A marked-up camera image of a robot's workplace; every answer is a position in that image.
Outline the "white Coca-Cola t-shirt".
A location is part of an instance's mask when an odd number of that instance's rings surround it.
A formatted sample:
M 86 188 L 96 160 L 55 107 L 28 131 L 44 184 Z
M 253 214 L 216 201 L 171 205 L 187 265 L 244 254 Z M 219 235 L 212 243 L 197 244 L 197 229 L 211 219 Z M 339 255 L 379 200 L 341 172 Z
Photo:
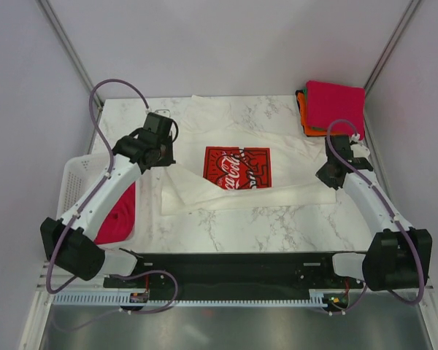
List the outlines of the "white Coca-Cola t-shirt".
M 315 175 L 323 141 L 242 125 L 232 106 L 192 96 L 179 122 L 176 163 L 161 176 L 161 213 L 333 204 Z

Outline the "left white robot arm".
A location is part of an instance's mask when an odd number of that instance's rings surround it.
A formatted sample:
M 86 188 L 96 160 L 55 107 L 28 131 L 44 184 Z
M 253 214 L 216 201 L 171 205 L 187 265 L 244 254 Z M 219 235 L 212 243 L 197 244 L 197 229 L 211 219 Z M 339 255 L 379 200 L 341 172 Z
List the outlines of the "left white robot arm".
M 122 194 L 144 172 L 174 163 L 173 143 L 179 128 L 166 116 L 150 112 L 141 128 L 109 147 L 109 162 L 85 194 L 58 219 L 46 218 L 40 233 L 49 261 L 46 285 L 54 267 L 73 279 L 89 281 L 98 275 L 120 275 L 130 287 L 145 280 L 145 268 L 137 259 L 117 249 L 103 249 L 95 242 L 108 214 Z

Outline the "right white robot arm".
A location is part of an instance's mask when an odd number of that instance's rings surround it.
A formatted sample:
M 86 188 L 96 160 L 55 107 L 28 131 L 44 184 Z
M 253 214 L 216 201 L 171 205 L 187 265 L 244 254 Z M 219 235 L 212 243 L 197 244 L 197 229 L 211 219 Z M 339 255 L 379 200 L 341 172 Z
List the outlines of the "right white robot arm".
M 395 210 L 370 162 L 354 155 L 348 136 L 329 136 L 325 147 L 327 161 L 316 177 L 353 200 L 373 239 L 364 253 L 336 253 L 332 262 L 320 268 L 321 281 L 336 287 L 351 277 L 364 281 L 373 291 L 422 291 L 429 277 L 430 233 L 414 228 Z

